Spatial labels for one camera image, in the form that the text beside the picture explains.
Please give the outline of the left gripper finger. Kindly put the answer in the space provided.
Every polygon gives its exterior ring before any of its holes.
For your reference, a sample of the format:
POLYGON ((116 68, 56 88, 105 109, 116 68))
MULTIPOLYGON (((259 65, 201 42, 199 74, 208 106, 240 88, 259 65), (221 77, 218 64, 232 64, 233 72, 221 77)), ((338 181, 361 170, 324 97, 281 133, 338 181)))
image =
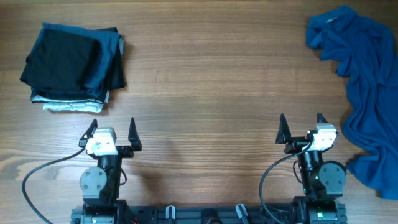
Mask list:
POLYGON ((135 119, 132 117, 129 125, 128 141, 133 151, 142 151, 142 143, 137 133, 135 119))
POLYGON ((96 128, 98 127, 98 122, 97 119, 94 119, 89 128, 86 130, 86 132, 82 135, 82 137, 80 138, 80 142, 87 142, 89 140, 89 138, 92 138, 94 135, 94 132, 96 130, 96 128))

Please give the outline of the blue polo shirt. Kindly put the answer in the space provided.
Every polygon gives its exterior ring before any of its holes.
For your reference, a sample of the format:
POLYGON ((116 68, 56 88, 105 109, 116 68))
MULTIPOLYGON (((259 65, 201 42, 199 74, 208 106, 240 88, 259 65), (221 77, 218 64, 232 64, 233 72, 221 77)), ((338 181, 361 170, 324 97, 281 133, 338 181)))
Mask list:
POLYGON ((312 16, 306 44, 320 60, 335 60, 336 74, 349 77, 353 112, 342 131, 367 153, 348 170, 384 199, 397 200, 397 52, 390 28, 348 6, 312 16))

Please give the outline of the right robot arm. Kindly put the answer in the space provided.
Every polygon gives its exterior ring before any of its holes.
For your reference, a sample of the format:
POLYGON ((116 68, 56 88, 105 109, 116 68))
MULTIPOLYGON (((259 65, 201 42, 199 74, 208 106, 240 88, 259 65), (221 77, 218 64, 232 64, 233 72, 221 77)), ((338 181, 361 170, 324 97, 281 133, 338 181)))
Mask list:
POLYGON ((285 116, 280 116, 276 144, 284 144, 284 153, 297 157, 304 196, 294 197, 284 223, 348 222, 345 205, 337 201, 343 196, 346 168, 336 161, 324 161, 322 154, 333 147, 336 128, 317 114, 317 123, 306 136, 293 137, 285 116))

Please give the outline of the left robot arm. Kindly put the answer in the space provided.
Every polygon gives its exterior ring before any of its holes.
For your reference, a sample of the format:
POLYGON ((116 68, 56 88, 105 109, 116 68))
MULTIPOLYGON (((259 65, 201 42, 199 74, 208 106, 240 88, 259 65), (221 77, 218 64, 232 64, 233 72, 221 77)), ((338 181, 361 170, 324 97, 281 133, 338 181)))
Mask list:
POLYGON ((136 224, 138 218, 125 200, 119 199, 119 189, 123 185, 121 176, 122 160, 134 157, 134 152, 142 150, 135 120, 129 124, 126 146, 116 144, 113 128, 99 128, 94 119, 82 135, 78 145, 97 161, 95 167, 85 170, 80 177, 83 206, 72 210, 71 224, 136 224))

